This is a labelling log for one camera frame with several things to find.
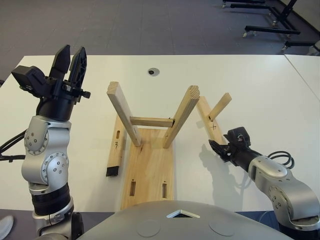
light wood grain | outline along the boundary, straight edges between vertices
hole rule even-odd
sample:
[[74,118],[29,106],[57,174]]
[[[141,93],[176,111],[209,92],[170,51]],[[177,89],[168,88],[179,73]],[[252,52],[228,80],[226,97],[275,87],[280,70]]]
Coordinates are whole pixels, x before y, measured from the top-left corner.
[[126,101],[124,93],[122,92],[119,82],[110,82],[106,93],[116,112],[118,113],[133,144],[139,147],[141,145],[141,136],[138,128],[131,124],[130,116],[132,116],[132,113],[129,109],[128,103]]
[[127,131],[120,117],[116,115],[106,176],[117,176],[126,148]]
[[165,127],[172,128],[175,120],[171,118],[158,118],[158,117],[130,117],[132,125],[139,126],[152,126],[152,127]]
[[178,110],[176,111],[173,117],[175,119],[174,124],[172,128],[168,128],[168,130],[164,135],[164,138],[163,138],[164,148],[168,148],[171,145],[172,141],[175,139],[178,132],[182,128],[183,124],[185,123],[190,113],[196,106],[199,100],[199,96],[200,96],[200,92],[199,92],[198,86],[192,85],[187,89],[178,107]]
[[226,140],[223,137],[223,134],[217,121],[215,119],[213,121],[210,121],[209,119],[208,115],[211,111],[211,108],[204,96],[200,96],[200,99],[197,102],[196,107],[201,115],[202,121],[210,139],[216,141],[220,145],[225,145]]
[[168,148],[162,147],[166,130],[140,128],[140,132],[141,146],[130,146],[121,209],[144,202],[174,199],[173,147],[172,144]]
[[221,113],[221,111],[228,105],[228,103],[230,103],[231,100],[232,98],[228,92],[222,96],[222,98],[214,106],[214,108],[211,110],[211,112],[208,115],[211,122],[216,119],[219,113]]

white table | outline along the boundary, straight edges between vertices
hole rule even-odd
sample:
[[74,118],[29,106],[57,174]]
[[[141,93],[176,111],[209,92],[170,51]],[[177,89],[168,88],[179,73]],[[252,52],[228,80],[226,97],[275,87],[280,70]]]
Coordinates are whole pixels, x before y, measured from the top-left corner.
[[285,55],[285,57],[320,99],[320,56]]
[[[20,64],[48,74],[53,59],[25,56]],[[199,86],[211,107],[229,92],[232,101],[217,118],[222,131],[244,126],[254,150],[265,155],[290,152],[296,161],[293,174],[320,197],[320,103],[285,56],[96,55],[88,56],[87,64],[82,87],[91,98],[82,99],[70,119],[69,185],[76,211],[120,208],[123,167],[119,176],[105,177],[116,117],[106,95],[110,81],[120,82],[131,111],[141,117],[173,117],[190,85]],[[149,76],[149,68],[159,68],[160,74]],[[3,143],[28,127],[38,100],[20,90],[10,76],[0,88],[0,101]],[[20,142],[8,153],[24,151]],[[0,209],[33,209],[21,165],[21,160],[0,162]],[[240,167],[223,163],[210,149],[195,109],[175,139],[175,198],[231,211],[271,210],[267,197],[248,182]]]

caster wheel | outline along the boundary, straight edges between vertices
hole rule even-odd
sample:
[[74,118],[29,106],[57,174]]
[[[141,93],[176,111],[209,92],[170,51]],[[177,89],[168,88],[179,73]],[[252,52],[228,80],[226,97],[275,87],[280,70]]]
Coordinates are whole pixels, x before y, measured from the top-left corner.
[[284,45],[283,48],[281,49],[282,52],[288,49],[288,46]]

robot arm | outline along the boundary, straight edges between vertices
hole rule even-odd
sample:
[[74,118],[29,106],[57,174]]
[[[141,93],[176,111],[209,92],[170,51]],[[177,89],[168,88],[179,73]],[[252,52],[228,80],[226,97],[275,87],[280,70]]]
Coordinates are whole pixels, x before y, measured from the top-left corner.
[[244,127],[229,130],[224,136],[229,144],[209,140],[212,149],[225,162],[248,172],[257,188],[272,201],[280,231],[296,240],[318,240],[320,204],[310,187],[297,180],[289,168],[250,149]]
[[18,66],[12,75],[22,90],[40,98],[36,116],[24,134],[26,154],[21,170],[32,196],[37,235],[55,233],[74,240],[84,227],[81,215],[73,212],[67,147],[73,106],[81,97],[90,97],[90,92],[81,89],[87,67],[84,47],[73,56],[69,79],[64,80],[69,65],[70,46],[66,45],[55,55],[49,76],[35,66]]

gray carpet floor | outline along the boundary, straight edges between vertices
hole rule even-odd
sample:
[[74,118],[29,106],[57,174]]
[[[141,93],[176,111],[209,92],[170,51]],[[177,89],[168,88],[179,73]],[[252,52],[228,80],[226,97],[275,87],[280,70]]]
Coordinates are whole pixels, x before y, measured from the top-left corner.
[[[275,0],[267,3],[283,6]],[[63,45],[89,55],[281,54],[283,34],[242,38],[245,25],[268,27],[264,9],[221,8],[222,0],[0,0],[0,80],[26,55]],[[299,18],[292,40],[316,41]],[[305,54],[308,47],[286,53]]]

